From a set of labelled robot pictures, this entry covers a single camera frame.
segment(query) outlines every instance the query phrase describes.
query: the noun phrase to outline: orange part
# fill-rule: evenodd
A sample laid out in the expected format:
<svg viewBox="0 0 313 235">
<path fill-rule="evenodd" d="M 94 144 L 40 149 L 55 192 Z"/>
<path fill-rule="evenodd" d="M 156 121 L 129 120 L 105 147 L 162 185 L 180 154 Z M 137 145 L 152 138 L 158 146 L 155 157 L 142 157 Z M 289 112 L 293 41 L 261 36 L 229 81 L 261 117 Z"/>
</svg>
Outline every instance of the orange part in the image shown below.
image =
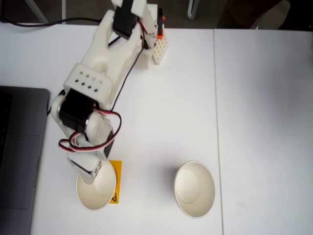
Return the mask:
<svg viewBox="0 0 313 235">
<path fill-rule="evenodd" d="M 157 37 L 158 39 L 160 39 L 160 40 L 164 37 L 164 32 L 163 32 L 163 29 L 162 29 L 162 35 L 158 35 L 158 34 L 157 34 L 157 36 L 156 36 L 156 37 Z"/>
<path fill-rule="evenodd" d="M 114 171 L 115 171 L 115 175 L 116 175 L 115 192 L 114 192 L 113 197 L 110 201 L 110 204 L 118 204 L 119 189 L 121 186 L 121 176 L 122 176 L 122 161 L 109 160 L 109 162 L 112 164 Z"/>
</svg>

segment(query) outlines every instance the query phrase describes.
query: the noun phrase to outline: cable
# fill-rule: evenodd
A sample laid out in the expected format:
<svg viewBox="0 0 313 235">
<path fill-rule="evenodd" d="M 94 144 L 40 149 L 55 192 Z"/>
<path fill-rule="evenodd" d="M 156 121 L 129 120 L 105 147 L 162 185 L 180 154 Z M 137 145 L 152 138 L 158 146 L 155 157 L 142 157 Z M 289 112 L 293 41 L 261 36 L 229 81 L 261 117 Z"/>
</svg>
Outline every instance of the cable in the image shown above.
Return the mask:
<svg viewBox="0 0 313 235">
<path fill-rule="evenodd" d="M 120 38 L 121 38 L 120 36 L 114 38 L 111 42 L 109 42 L 108 47 L 112 46 L 112 45 L 113 45 L 114 43 L 116 43 Z M 61 95 L 61 94 L 62 94 L 62 95 L 65 95 L 65 91 L 64 91 L 64 90 L 61 90 L 61 92 L 60 92 L 58 95 Z M 50 108 L 49 108 L 49 110 L 48 110 L 48 112 L 47 112 L 47 116 L 48 116 L 50 113 L 51 113 L 51 106 L 50 106 Z"/>
<path fill-rule="evenodd" d="M 69 139 L 61 139 L 61 140 L 59 141 L 59 147 L 62 148 L 63 150 L 65 150 L 66 152 L 75 153 L 75 152 L 93 152 L 93 151 L 97 151 L 97 150 L 99 150 L 99 149 L 105 148 L 105 147 L 108 146 L 110 143 L 112 143 L 112 141 L 115 139 L 115 137 L 116 137 L 117 134 L 119 133 L 119 130 L 121 129 L 121 126 L 122 126 L 122 117 L 121 117 L 121 115 L 120 115 L 119 113 L 114 112 L 113 109 L 114 109 L 115 104 L 116 104 L 116 101 L 117 101 L 119 95 L 121 94 L 121 91 L 122 91 L 122 89 L 123 89 L 123 87 L 124 87 L 124 85 L 125 85 L 125 82 L 126 82 L 126 79 L 127 79 L 128 75 L 129 75 L 130 72 L 132 71 L 132 69 L 133 69 L 133 67 L 135 66 L 135 64 L 136 64 L 136 62 L 137 62 L 137 60 L 138 60 L 140 54 L 142 53 L 142 51 L 143 51 L 143 49 L 144 49 L 144 42 L 145 42 L 144 29 L 143 29 L 142 23 L 141 23 L 140 21 L 139 21 L 139 23 L 140 23 L 140 27 L 141 27 L 141 31 L 142 31 L 142 48 L 141 48 L 141 51 L 139 52 L 138 56 L 136 57 L 136 59 L 135 59 L 133 65 L 132 65 L 131 68 L 129 69 L 129 71 L 128 71 L 128 73 L 127 73 L 127 75 L 126 75 L 126 77 L 125 77 L 125 79 L 124 79 L 124 81 L 123 81 L 123 84 L 122 84 L 122 86 L 121 86 L 121 89 L 119 90 L 119 92 L 118 92 L 118 94 L 117 94 L 117 97 L 116 97 L 116 99 L 115 99 L 115 101 L 114 101 L 114 104 L 113 104 L 111 110 L 110 110 L 110 111 L 106 111 L 106 110 L 94 108 L 94 111 L 95 111 L 95 112 L 101 113 L 101 114 L 103 114 L 103 115 L 114 115 L 114 116 L 117 116 L 117 117 L 119 118 L 119 120 L 120 120 L 120 124 L 119 124 L 119 126 L 118 126 L 117 131 L 113 134 L 113 136 L 112 136 L 109 140 L 105 141 L 105 142 L 102 143 L 102 144 L 95 145 L 95 146 L 92 146 L 92 147 L 79 147 L 79 146 L 77 146 L 77 141 L 76 141 L 76 139 L 77 139 L 78 136 L 81 135 L 81 133 L 79 133 L 79 132 L 74 132 L 74 133 L 69 137 Z M 114 42 L 116 42 L 119 38 L 120 38 L 120 37 L 117 37 L 116 39 L 114 39 L 114 40 L 112 41 L 112 44 L 113 44 Z M 68 143 L 68 144 L 69 144 L 69 147 L 64 146 L 63 143 Z"/>
<path fill-rule="evenodd" d="M 40 23 L 40 24 L 22 24 L 22 23 L 16 23 L 13 22 L 11 20 L 6 19 L 3 16 L 0 16 L 0 19 L 8 22 L 10 24 L 13 24 L 15 26 L 19 26 L 19 27 L 25 27 L 25 28 L 34 28 L 34 27 L 47 27 L 47 26 L 53 26 L 55 24 L 60 24 L 63 22 L 69 22 L 69 21 L 91 21 L 91 22 L 96 22 L 96 23 L 100 23 L 102 21 L 102 19 L 92 19 L 92 18 L 86 18 L 86 17 L 75 17 L 75 18 L 68 18 L 68 19 L 64 19 L 64 20 L 60 20 L 60 21 L 55 21 L 55 22 L 51 22 L 51 23 Z"/>
<path fill-rule="evenodd" d="M 116 37 L 115 39 L 112 40 L 112 42 L 109 42 L 108 47 L 110 47 L 112 44 L 114 44 L 117 40 L 119 40 L 121 36 Z"/>
<path fill-rule="evenodd" d="M 143 31 L 143 25 L 141 24 L 141 22 L 139 22 L 139 23 L 140 23 L 140 26 L 141 26 L 141 30 Z M 129 69 L 129 71 L 128 71 L 128 73 L 127 73 L 127 75 L 126 75 L 126 77 L 125 77 L 125 79 L 124 79 L 124 81 L 123 81 L 123 84 L 122 84 L 122 86 L 121 86 L 121 89 L 119 90 L 119 92 L 118 92 L 118 94 L 117 94 L 117 96 L 116 96 L 116 99 L 115 99 L 115 101 L 114 101 L 114 104 L 112 105 L 111 111 L 113 111 L 113 109 L 114 109 L 114 107 L 115 107 L 115 105 L 116 105 L 117 99 L 119 98 L 119 95 L 121 94 L 121 91 L 122 91 L 122 89 L 123 89 L 123 87 L 124 87 L 124 85 L 125 85 L 125 82 L 126 82 L 126 79 L 127 79 L 128 75 L 129 75 L 130 72 L 132 71 L 132 69 L 133 69 L 133 67 L 135 66 L 135 64 L 136 64 L 136 62 L 137 62 L 137 60 L 138 60 L 140 54 L 141 54 L 142 51 L 143 51 L 144 42 L 145 42 L 145 34 L 142 32 L 142 48 L 141 48 L 141 51 L 139 52 L 138 56 L 137 56 L 136 59 L 135 59 L 135 62 L 133 63 L 133 65 L 132 65 L 131 68 Z"/>
<path fill-rule="evenodd" d="M 78 147 L 76 144 L 76 139 L 78 136 L 81 135 L 81 133 L 79 132 L 74 132 L 69 139 L 61 139 L 59 141 L 59 147 L 62 148 L 63 150 L 65 150 L 66 152 L 69 153 L 75 153 L 75 152 L 93 152 L 93 151 L 97 151 L 99 149 L 105 148 L 106 146 L 108 146 L 110 143 L 112 143 L 112 141 L 115 139 L 115 137 L 117 136 L 119 130 L 121 129 L 122 126 L 122 117 L 119 113 L 117 112 L 111 112 L 111 111 L 106 111 L 106 110 L 102 110 L 102 109 L 94 109 L 95 112 L 101 113 L 103 115 L 114 115 L 117 116 L 120 120 L 119 126 L 117 131 L 113 134 L 113 136 L 107 140 L 106 142 L 99 144 L 99 145 L 95 145 L 92 147 Z M 69 147 L 65 147 L 62 143 L 68 143 Z"/>
</svg>

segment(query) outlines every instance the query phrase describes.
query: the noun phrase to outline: black cable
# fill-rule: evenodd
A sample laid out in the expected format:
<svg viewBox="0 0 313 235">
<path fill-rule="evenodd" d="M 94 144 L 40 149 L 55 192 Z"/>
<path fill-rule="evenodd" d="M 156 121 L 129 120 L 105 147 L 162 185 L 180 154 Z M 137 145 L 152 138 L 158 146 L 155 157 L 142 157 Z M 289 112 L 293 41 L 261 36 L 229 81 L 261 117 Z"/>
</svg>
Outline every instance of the black cable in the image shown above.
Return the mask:
<svg viewBox="0 0 313 235">
<path fill-rule="evenodd" d="M 68 21 L 91 21 L 91 22 L 96 22 L 96 23 L 100 23 L 102 21 L 102 19 L 92 19 L 92 18 L 86 18 L 86 17 L 75 17 L 75 18 L 68 18 L 68 19 L 64 19 L 64 20 L 60 20 L 60 21 L 55 21 L 55 22 L 51 22 L 51 23 L 40 23 L 40 24 L 22 24 L 22 23 L 16 23 L 16 22 L 13 22 L 11 20 L 8 20 L 6 18 L 4 18 L 3 16 L 0 16 L 0 19 L 7 22 L 7 23 L 10 23 L 10 24 L 13 24 L 15 26 L 19 26 L 19 27 L 26 27 L 26 28 L 34 28 L 34 27 L 47 27 L 47 26 L 52 26 L 52 25 L 55 25 L 55 24 L 60 24 L 60 23 L 63 23 L 63 22 L 68 22 Z"/>
<path fill-rule="evenodd" d="M 112 44 L 114 44 L 114 43 L 116 43 L 119 39 L 120 39 L 121 37 L 120 36 L 118 36 L 118 37 L 116 37 L 115 39 L 113 39 L 111 42 L 109 42 L 109 45 L 108 45 L 108 47 L 110 47 Z M 65 91 L 64 90 L 61 90 L 60 91 L 60 93 L 58 94 L 58 95 L 65 95 Z M 48 112 L 47 112 L 47 116 L 50 114 L 50 112 L 51 112 L 51 107 L 49 108 L 49 110 L 48 110 Z"/>
<path fill-rule="evenodd" d="M 125 79 L 124 79 L 124 82 L 123 82 L 123 84 L 122 84 L 122 86 L 121 86 L 121 89 L 119 90 L 119 92 L 118 92 L 118 94 L 117 94 L 117 97 L 116 97 L 116 99 L 115 99 L 115 101 L 114 101 L 114 104 L 113 104 L 113 106 L 112 106 L 112 108 L 111 108 L 111 112 L 113 111 L 113 109 L 114 109 L 114 107 L 115 107 L 115 105 L 116 105 L 116 101 L 117 101 L 119 95 L 121 94 L 121 91 L 122 91 L 122 89 L 123 89 L 123 87 L 124 87 L 124 85 L 125 85 L 125 82 L 126 82 L 126 79 L 127 79 L 128 75 L 130 74 L 130 72 L 132 71 L 133 67 L 135 66 L 135 64 L 136 64 L 136 62 L 137 62 L 137 60 L 138 60 L 140 54 L 142 53 L 143 49 L 144 49 L 144 47 L 142 47 L 141 51 L 139 52 L 138 56 L 137 56 L 136 59 L 135 59 L 135 62 L 134 62 L 133 65 L 131 66 L 130 70 L 128 71 L 128 73 L 127 73 L 127 75 L 126 75 L 126 77 L 125 77 Z"/>
<path fill-rule="evenodd" d="M 116 96 L 116 99 L 115 99 L 115 101 L 114 101 L 114 104 L 113 104 L 113 106 L 112 106 L 112 108 L 111 108 L 111 112 L 113 111 L 113 109 L 114 109 L 114 107 L 115 107 L 115 105 L 116 105 L 116 102 L 117 102 L 117 100 L 118 100 L 119 95 L 121 94 L 121 91 L 122 91 L 122 89 L 123 89 L 123 87 L 124 87 L 124 85 L 125 85 L 125 82 L 126 82 L 126 79 L 127 79 L 128 75 L 129 75 L 130 72 L 132 71 L 132 69 L 133 69 L 133 67 L 135 66 L 135 64 L 136 64 L 136 62 L 137 62 L 137 60 L 138 60 L 140 54 L 142 53 L 142 51 L 143 51 L 143 49 L 144 49 L 145 34 L 144 34 L 144 31 L 143 31 L 143 26 L 142 26 L 141 21 L 139 21 L 139 23 L 140 23 L 141 31 L 142 31 L 142 48 L 141 48 L 141 51 L 139 52 L 138 56 L 136 57 L 135 62 L 133 63 L 133 65 L 132 65 L 131 68 L 129 69 L 128 73 L 126 74 L 126 77 L 125 77 L 125 79 L 124 79 L 124 81 L 123 81 L 123 84 L 122 84 L 122 86 L 121 86 L 121 89 L 119 90 L 119 92 L 118 92 L 118 94 L 117 94 L 117 96 Z"/>
<path fill-rule="evenodd" d="M 112 44 L 114 44 L 117 40 L 119 40 L 121 38 L 121 36 L 118 36 L 118 37 L 116 37 L 115 39 L 113 39 L 113 41 L 112 42 L 109 42 L 109 47 L 112 45 Z"/>
</svg>

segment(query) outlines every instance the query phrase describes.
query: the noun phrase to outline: laptop keyboard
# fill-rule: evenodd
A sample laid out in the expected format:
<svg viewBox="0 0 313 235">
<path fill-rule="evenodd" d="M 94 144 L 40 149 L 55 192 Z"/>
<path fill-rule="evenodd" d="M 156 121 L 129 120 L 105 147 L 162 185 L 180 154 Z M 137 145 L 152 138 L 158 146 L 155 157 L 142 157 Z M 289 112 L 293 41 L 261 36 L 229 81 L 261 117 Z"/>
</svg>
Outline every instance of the laptop keyboard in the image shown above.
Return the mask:
<svg viewBox="0 0 313 235">
<path fill-rule="evenodd" d="M 6 129 L 9 124 L 12 98 L 13 97 L 11 94 L 0 94 L 0 169 L 3 156 Z"/>
</svg>

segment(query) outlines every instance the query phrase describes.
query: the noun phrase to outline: cup rim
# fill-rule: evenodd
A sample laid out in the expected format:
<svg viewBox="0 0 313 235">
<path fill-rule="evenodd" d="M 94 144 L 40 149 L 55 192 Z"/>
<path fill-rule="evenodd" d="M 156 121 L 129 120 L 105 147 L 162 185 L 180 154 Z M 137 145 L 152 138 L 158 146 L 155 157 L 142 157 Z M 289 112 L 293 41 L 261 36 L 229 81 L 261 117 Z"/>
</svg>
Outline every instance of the cup rim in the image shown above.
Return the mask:
<svg viewBox="0 0 313 235">
<path fill-rule="evenodd" d="M 113 192 L 112 192 L 112 195 L 110 196 L 110 198 L 112 198 L 113 197 L 113 195 L 114 195 L 114 192 L 115 192 L 115 190 L 116 190 L 116 172 L 115 172 L 115 169 L 114 169 L 114 167 L 112 166 L 112 164 L 110 163 L 110 161 L 109 160 L 101 160 L 101 161 L 103 161 L 103 162 L 108 162 L 109 163 L 109 166 L 111 167 L 111 169 L 113 170 L 113 172 L 114 172 L 114 190 L 113 190 Z M 77 175 L 77 178 L 76 178 L 76 185 L 75 185 L 75 189 L 76 189 L 76 196 L 77 196 L 77 198 L 78 198 L 78 201 L 80 202 L 80 204 L 86 209 L 86 210 L 88 210 L 88 211 L 90 211 L 90 212 L 98 212 L 98 211 L 100 211 L 100 210 L 102 210 L 104 207 L 106 207 L 109 203 L 110 203 L 110 201 L 108 201 L 103 207 L 101 207 L 101 208 L 99 208 L 99 209 L 96 209 L 96 210 L 91 210 L 91 209 L 89 209 L 89 208 L 87 208 L 87 207 L 85 207 L 85 205 L 82 203 L 82 201 L 80 200 L 80 198 L 79 198 L 79 196 L 78 196 L 78 192 L 77 192 L 77 182 L 78 182 L 78 177 L 79 177 L 79 175 L 80 175 L 80 173 L 78 173 L 78 175 Z"/>
<path fill-rule="evenodd" d="M 198 163 L 198 164 L 203 165 L 203 166 L 209 171 L 209 173 L 211 174 L 211 177 L 212 177 L 212 180 L 213 180 L 213 185 L 214 185 L 214 199 L 213 199 L 213 204 L 212 204 L 211 208 L 210 208 L 204 215 L 199 216 L 199 217 L 193 217 L 193 216 L 187 214 L 187 213 L 181 208 L 180 204 L 178 203 L 177 194 L 176 194 L 176 190 L 175 190 L 176 178 L 177 178 L 178 173 L 180 172 L 180 170 L 182 169 L 183 166 L 185 166 L 185 165 L 187 165 L 187 164 L 190 164 L 190 163 Z M 216 196 L 216 194 L 215 194 L 215 183 L 214 183 L 214 178 L 213 178 L 212 172 L 210 171 L 210 169 L 209 169 L 205 164 L 203 164 L 202 162 L 199 162 L 199 161 L 188 161 L 188 162 L 184 163 L 183 165 L 180 166 L 180 168 L 179 168 L 178 171 L 176 172 L 176 175 L 175 175 L 175 178 L 174 178 L 174 195 L 175 195 L 175 200 L 176 200 L 176 203 L 177 203 L 179 209 L 180 209 L 186 216 L 188 216 L 188 217 L 190 217 L 190 218 L 192 218 L 192 219 L 200 219 L 200 218 L 203 218 L 204 216 L 206 216 L 206 215 L 211 211 L 211 209 L 212 209 L 212 207 L 213 207 L 213 205 L 214 205 L 214 202 L 215 202 L 215 196 Z"/>
</svg>

